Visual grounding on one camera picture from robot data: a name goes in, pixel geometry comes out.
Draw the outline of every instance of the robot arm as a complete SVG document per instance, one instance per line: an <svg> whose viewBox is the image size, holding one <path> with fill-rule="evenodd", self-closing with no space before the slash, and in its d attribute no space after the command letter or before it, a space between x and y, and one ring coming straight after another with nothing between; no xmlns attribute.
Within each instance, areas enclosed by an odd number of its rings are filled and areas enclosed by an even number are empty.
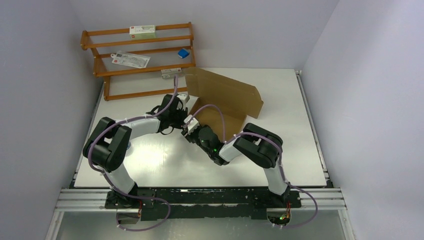
<svg viewBox="0 0 424 240"><path fill-rule="evenodd" d="M104 170L104 174L108 176L113 186L126 194L136 196L138 192L137 183L130 177L123 164L130 140L146 134L161 133L169 127L183 128L183 120L187 116L186 104L189 100L189 96L186 94L178 94L167 110L153 117L155 111L161 111L170 102L171 98L172 95L167 94L163 98L162 104L148 112L145 118L115 126L94 146L91 156L94 165ZM94 140L105 129L115 123L116 121L109 117L103 117L99 121L83 148L82 154L84 157L88 156ZM123 196L118 192L115 192L114 195L118 198L117 201L125 207L130 208L138 204L135 199Z"/></svg>
<svg viewBox="0 0 424 240"><path fill-rule="evenodd" d="M188 116L184 122L187 123L192 116ZM255 133L273 141L277 146L283 145L283 140L276 134L265 130L253 123L248 123L243 132ZM212 129L193 120L182 131L184 137L191 143L197 144L203 149L211 160L217 165L227 165L240 155L245 155L256 165L263 168L268 180L269 191L283 199L287 197L290 187L283 179L283 169L278 164L279 152L269 142L251 135L240 135L228 144L220 142L218 136Z"/></svg>
<svg viewBox="0 0 424 240"><path fill-rule="evenodd" d="M191 115L187 117L186 103L189 100L189 96L186 94L178 94L169 108L162 114L153 117L155 111L161 111L169 103L171 97L172 95L170 94L166 95L162 104L147 112L145 118L117 125L94 146L91 159L97 168L104 170L104 174L108 176L113 186L125 194L137 196L137 183L129 176L123 164L130 140L146 134L161 133L163 130L172 127L182 129L181 133L189 142L197 144L220 166L227 165L242 154L247 156L264 169L269 191L275 197L285 200L289 194L290 187L283 181L282 169L277 164L279 152L272 144L249 135L241 135L229 144L224 144L209 126L201 126L195 118L186 127L183 127L191 118ZM108 117L103 117L99 121L83 148L85 157L88 156L94 140L105 129L115 123L113 119ZM243 132L256 133L273 141L278 146L283 144L279 136L252 123L248 123L244 127ZM118 192L114 191L114 195L124 207L131 208L138 204L136 199L123 196Z"/></svg>

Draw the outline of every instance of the glass panel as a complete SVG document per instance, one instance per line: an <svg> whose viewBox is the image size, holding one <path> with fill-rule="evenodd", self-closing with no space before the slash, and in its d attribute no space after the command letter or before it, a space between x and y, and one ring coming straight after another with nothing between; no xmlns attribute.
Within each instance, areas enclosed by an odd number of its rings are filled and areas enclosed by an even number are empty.
<svg viewBox="0 0 424 240"><path fill-rule="evenodd" d="M291 224L305 221L312 211L293 210ZM294 228L271 227L266 220L237 218L169 219L163 225L144 232L126 232L116 227L115 213L66 212L58 240L264 240L314 239L344 240L337 210L319 211L309 224ZM129 228L146 228L155 222L139 222Z"/></svg>

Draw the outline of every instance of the wooden shelf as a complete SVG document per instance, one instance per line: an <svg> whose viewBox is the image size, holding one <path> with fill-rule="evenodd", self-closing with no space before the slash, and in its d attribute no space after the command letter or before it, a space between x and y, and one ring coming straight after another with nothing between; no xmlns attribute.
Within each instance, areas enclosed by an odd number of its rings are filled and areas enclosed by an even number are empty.
<svg viewBox="0 0 424 240"><path fill-rule="evenodd" d="M110 29L110 30L100 30L100 31L83 31L81 35L80 45L83 50L90 49L94 57L94 66L93 74L94 76L103 77L104 80L104 99L105 100L116 100L116 99L125 99L125 98L135 98L143 96L151 96L165 93L172 93L173 89L163 89L155 91L146 91L130 94L120 94L120 95L109 95L110 92L110 82L111 76L120 76L128 74L139 74L139 73L148 73L155 72L164 69L173 69L173 68L189 68L196 66L195 52L193 48L193 26L192 23L182 23L182 24L171 24L171 25L158 25L155 26L156 29L156 38L149 39L139 39L139 40L128 40L129 39L129 28L120 28L120 29ZM132 68L116 64L109 64L108 60L111 58L111 53L99 54L97 48L110 48L115 46L128 46L128 45L137 45L137 44L151 44L151 43L163 43L170 41L181 41L187 40L190 42L190 45L184 46L173 46L173 47L163 47L163 48L154 48L154 49L143 49L143 50L134 50L128 51L132 54L143 54L143 55L152 55L149 61L150 66L145 68ZM161 53L171 53L174 52L174 56L177 56L177 52L185 48L190 51L190 62L183 62L177 64L151 64L152 59L155 58L155 54Z"/></svg>

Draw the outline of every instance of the orange wooden rack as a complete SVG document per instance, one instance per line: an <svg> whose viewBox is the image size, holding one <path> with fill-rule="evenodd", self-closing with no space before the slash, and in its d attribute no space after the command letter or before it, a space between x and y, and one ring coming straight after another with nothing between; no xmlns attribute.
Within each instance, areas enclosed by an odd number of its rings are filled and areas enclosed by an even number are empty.
<svg viewBox="0 0 424 240"><path fill-rule="evenodd" d="M129 28L120 28L120 29L111 29L111 30L101 30L101 31L82 31L81 36L81 48L83 50L90 49L93 57L94 57L94 67L93 74L94 76L103 77L104 81L104 91L103 97L106 101L109 100L118 100L118 99L128 99L128 98L137 98L144 96L152 96L159 94L169 94L174 91L173 88L170 89L162 89L155 91L144 91L144 92L136 92L129 94L120 94L120 95L109 95L110 92L110 84L112 76L119 75L127 75L127 74L139 74L139 73L147 73L147 72L155 72L164 69L173 69L173 68L189 68L196 66L195 59L195 51L193 48L193 27L192 23L183 23L183 24L172 24L172 25L158 25L155 27L156 31L162 30L172 30L172 29L189 29L189 35L182 36L168 36L168 37L157 37L157 38L149 38L149 39L138 39L138 40L124 40L124 41L112 41L112 42L100 42L94 43L92 41L93 36L102 36L102 35L116 35L116 34L129 34ZM190 63L181 63L181 64L173 64L173 65L162 65L162 66L153 66L153 67L145 67L145 68L134 68L134 69L124 69L124 70L107 70L103 59L110 58L111 54L99 54L97 48L104 47L114 47L114 46L122 46L122 45L132 45L132 44L145 44L145 43L157 43L157 42L167 42L167 41L177 41L177 40L190 40L190 46L178 46L178 47L166 47L166 48L156 48L156 49L147 49L147 50L139 50L139 51L129 51L132 54L155 54L155 53L164 53L164 52L178 52L182 48L190 50L191 61ZM179 87L179 92L187 91L186 87Z"/></svg>

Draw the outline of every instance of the cardboard flap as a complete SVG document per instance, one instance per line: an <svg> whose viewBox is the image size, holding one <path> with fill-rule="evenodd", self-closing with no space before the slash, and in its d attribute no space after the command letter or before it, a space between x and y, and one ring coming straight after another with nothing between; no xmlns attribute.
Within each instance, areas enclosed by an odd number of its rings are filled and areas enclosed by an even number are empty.
<svg viewBox="0 0 424 240"><path fill-rule="evenodd" d="M256 87L198 67L184 73L189 95L258 118L264 102Z"/></svg>

